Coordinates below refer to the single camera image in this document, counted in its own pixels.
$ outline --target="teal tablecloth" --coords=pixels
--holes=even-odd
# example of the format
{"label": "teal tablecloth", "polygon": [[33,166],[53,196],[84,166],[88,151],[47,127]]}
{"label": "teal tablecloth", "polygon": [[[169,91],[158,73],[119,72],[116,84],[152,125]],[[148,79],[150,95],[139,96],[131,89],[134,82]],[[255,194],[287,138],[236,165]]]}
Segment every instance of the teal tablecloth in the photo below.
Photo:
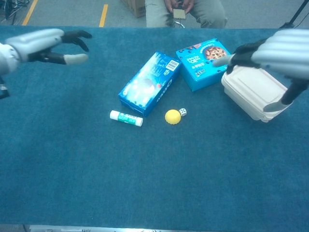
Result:
{"label": "teal tablecloth", "polygon": [[[0,27],[0,41],[37,29]],[[94,36],[87,63],[22,64],[4,77],[0,223],[309,230],[307,92],[262,123],[220,83],[193,93],[180,76],[141,128],[109,118],[113,109],[133,114],[117,94],[156,50],[174,56],[217,37],[233,52],[275,30],[84,29]],[[164,120],[173,108],[188,111],[176,126]]]}

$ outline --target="white die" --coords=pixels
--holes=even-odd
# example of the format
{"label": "white die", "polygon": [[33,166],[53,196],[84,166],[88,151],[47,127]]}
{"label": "white die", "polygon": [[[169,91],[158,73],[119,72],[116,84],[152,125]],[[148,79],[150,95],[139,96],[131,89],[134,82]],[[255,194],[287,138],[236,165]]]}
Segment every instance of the white die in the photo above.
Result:
{"label": "white die", "polygon": [[184,108],[180,109],[179,112],[180,112],[181,116],[186,116],[187,115],[187,111]]}

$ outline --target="robotic hand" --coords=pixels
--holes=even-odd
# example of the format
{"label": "robotic hand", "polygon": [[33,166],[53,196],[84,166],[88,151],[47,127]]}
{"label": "robotic hand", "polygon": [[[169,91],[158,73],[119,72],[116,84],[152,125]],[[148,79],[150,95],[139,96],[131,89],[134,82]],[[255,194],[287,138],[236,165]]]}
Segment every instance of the robotic hand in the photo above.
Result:
{"label": "robotic hand", "polygon": [[9,38],[5,44],[0,43],[0,93],[3,92],[0,99],[9,96],[1,76],[15,71],[19,63],[40,61],[71,65],[88,60],[87,54],[64,55],[52,52],[60,43],[76,44],[88,52],[88,47],[80,37],[90,39],[92,35],[83,30],[64,32],[60,29],[44,29]]}
{"label": "robotic hand", "polygon": [[270,69],[290,78],[292,84],[282,98],[264,108],[265,112],[282,110],[309,86],[309,30],[280,30],[267,39],[238,47],[234,54],[216,60],[213,65],[228,65],[227,74],[238,65]]}

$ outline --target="barcode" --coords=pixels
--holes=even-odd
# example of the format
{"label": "barcode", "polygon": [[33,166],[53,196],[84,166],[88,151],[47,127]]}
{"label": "barcode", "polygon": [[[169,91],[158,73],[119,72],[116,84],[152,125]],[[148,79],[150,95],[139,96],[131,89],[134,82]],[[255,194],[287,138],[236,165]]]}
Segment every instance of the barcode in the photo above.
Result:
{"label": "barcode", "polygon": [[171,60],[171,61],[167,64],[166,68],[169,69],[169,70],[171,70],[171,71],[175,71],[175,69],[177,68],[178,65],[179,65],[178,62],[175,62],[175,61]]}

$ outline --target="cardboard box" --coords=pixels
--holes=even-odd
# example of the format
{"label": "cardboard box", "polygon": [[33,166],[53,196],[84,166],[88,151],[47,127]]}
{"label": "cardboard box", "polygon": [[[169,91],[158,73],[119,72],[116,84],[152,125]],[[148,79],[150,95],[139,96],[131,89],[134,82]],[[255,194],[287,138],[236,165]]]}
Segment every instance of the cardboard box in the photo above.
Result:
{"label": "cardboard box", "polygon": [[220,82],[227,65],[213,67],[212,62],[229,54],[216,38],[176,52],[183,64],[181,74],[192,91]]}
{"label": "cardboard box", "polygon": [[147,117],[175,78],[180,61],[155,52],[118,94],[122,104]]}
{"label": "cardboard box", "polygon": [[145,0],[122,0],[136,18],[146,15]]}

